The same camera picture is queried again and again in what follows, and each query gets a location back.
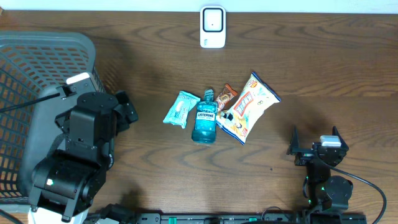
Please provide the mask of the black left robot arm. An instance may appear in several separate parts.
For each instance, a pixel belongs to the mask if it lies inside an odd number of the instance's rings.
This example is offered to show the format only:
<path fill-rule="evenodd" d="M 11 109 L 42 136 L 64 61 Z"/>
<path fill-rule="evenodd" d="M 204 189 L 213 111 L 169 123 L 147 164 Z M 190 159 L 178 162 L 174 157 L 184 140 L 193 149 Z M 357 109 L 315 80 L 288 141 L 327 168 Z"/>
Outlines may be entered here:
<path fill-rule="evenodd" d="M 57 115 L 62 133 L 33 170 L 29 221 L 82 223 L 114 164 L 116 136 L 137 119 L 125 91 L 84 93 Z"/>

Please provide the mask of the cream snack chips bag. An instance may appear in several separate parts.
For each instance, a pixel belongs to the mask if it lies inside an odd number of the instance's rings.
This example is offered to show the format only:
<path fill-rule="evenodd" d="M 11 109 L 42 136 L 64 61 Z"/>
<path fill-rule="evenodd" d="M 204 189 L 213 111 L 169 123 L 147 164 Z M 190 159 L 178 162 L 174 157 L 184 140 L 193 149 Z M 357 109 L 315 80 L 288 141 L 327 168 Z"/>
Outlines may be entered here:
<path fill-rule="evenodd" d="M 256 72 L 252 72 L 239 98 L 228 110 L 220 111 L 216 116 L 217 125 L 227 134 L 246 143 L 257 120 L 281 98 Z"/>

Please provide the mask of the orange Top chocolate bar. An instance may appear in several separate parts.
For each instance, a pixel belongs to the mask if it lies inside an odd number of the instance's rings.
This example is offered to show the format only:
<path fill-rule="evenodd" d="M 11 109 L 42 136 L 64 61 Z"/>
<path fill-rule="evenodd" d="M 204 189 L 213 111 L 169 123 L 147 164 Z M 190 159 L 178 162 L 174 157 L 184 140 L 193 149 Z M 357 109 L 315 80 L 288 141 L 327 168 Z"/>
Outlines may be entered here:
<path fill-rule="evenodd" d="M 226 83 L 222 92 L 216 97 L 215 102 L 218 104 L 218 112 L 220 112 L 226 104 L 228 104 L 235 96 L 238 95 L 238 92 L 232 89 L 232 87 Z"/>

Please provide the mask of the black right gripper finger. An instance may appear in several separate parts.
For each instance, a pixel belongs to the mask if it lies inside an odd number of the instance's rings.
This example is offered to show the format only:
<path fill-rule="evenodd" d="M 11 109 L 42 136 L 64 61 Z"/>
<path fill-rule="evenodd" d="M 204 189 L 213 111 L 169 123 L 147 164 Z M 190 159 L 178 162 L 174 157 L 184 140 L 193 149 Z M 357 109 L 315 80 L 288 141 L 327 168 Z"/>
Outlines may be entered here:
<path fill-rule="evenodd" d="M 292 132 L 292 139 L 290 140 L 289 144 L 289 149 L 290 150 L 296 150 L 299 148 L 299 137 L 297 133 L 297 128 L 294 126 L 293 132 Z"/>
<path fill-rule="evenodd" d="M 348 145 L 345 143 L 344 139 L 341 137 L 340 133 L 338 132 L 338 129 L 336 126 L 332 127 L 332 135 L 337 136 L 340 140 L 341 143 L 341 148 L 343 149 L 348 149 Z"/>

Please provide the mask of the mint green wipes pack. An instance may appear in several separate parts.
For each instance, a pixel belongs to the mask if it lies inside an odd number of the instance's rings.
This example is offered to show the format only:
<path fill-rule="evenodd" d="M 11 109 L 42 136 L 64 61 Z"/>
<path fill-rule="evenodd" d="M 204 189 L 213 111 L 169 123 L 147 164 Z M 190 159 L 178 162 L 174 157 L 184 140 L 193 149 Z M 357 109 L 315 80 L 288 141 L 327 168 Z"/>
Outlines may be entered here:
<path fill-rule="evenodd" d="M 185 129 L 188 114 L 199 101 L 199 97 L 186 91 L 180 91 L 174 104 L 165 116 L 163 123 L 181 126 L 182 129 Z"/>

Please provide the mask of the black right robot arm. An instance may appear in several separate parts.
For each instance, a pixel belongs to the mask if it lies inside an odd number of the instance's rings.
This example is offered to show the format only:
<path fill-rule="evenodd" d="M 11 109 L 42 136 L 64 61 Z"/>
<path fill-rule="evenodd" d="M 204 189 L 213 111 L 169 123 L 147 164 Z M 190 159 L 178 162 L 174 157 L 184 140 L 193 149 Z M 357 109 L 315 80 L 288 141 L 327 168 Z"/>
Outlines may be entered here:
<path fill-rule="evenodd" d="M 348 209 L 353 184 L 350 180 L 331 175 L 331 170 L 342 162 L 349 147 L 336 127 L 331 135 L 322 135 L 310 148 L 300 146 L 297 129 L 294 128 L 287 150 L 295 157 L 296 166 L 306 167 L 307 177 L 303 194 L 309 199 L 311 213 L 340 213 Z"/>

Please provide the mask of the blue Listerine mouthwash bottle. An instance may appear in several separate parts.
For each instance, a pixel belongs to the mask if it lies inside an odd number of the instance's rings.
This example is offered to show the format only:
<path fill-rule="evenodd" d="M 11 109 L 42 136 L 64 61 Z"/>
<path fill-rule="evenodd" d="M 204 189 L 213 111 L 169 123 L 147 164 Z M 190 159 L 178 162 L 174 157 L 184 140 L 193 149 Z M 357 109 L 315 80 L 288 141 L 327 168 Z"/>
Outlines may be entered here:
<path fill-rule="evenodd" d="M 214 91 L 207 89 L 203 101 L 197 104 L 192 140 L 202 144 L 213 144 L 216 139 L 216 115 L 218 103 L 214 101 Z"/>

